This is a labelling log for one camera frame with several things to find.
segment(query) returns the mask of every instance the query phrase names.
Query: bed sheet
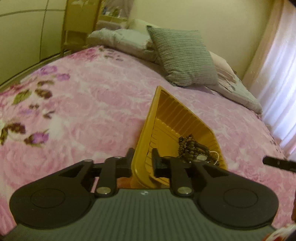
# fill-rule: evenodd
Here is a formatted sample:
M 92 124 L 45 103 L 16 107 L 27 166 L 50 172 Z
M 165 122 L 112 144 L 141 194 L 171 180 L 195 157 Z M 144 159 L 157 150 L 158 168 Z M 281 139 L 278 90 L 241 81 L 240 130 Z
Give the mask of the bed sheet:
M 15 226 L 9 199 L 17 188 L 80 160 L 99 163 L 135 147 L 158 85 L 214 131 L 230 171 L 277 194 L 273 225 L 291 222 L 295 174 L 262 164 L 265 155 L 284 155 L 258 115 L 206 87 L 172 86 L 152 63 L 95 47 L 0 93 L 0 233 Z

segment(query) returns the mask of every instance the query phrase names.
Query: yellow tray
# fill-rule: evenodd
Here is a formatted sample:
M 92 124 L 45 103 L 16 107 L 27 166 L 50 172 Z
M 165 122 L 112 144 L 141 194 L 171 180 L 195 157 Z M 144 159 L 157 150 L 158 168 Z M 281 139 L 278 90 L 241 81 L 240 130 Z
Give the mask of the yellow tray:
M 161 184 L 169 185 L 167 178 L 153 176 L 151 151 L 157 148 L 160 156 L 178 156 L 178 139 L 189 134 L 210 151 L 218 152 L 219 167 L 227 168 L 213 131 L 174 96 L 158 86 L 132 160 L 131 187 L 159 188 Z

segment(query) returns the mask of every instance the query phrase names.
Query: wall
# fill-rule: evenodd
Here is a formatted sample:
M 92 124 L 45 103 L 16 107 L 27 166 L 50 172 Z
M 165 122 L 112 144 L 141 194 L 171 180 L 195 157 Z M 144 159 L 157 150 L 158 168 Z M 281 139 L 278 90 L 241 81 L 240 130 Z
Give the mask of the wall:
M 60 52 L 66 0 L 0 0 L 0 84 Z
M 273 0 L 135 0 L 130 17 L 165 28 L 200 30 L 208 49 L 242 78 L 272 4 Z

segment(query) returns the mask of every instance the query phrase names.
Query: striped gray pillow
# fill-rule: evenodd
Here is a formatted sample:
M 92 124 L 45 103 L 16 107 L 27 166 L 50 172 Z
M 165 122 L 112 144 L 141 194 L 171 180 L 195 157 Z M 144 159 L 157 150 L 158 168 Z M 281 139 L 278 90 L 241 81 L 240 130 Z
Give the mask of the striped gray pillow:
M 213 59 L 198 30 L 173 30 L 147 26 L 166 79 L 179 86 L 217 85 Z

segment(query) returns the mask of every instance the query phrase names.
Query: white sheer curtain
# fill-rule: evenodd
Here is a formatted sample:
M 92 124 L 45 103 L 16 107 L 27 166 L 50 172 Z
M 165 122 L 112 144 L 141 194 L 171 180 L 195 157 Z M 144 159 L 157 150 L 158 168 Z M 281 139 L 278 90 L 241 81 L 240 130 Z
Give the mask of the white sheer curtain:
M 261 103 L 262 120 L 286 156 L 296 160 L 296 8 L 288 0 L 275 0 L 243 83 Z

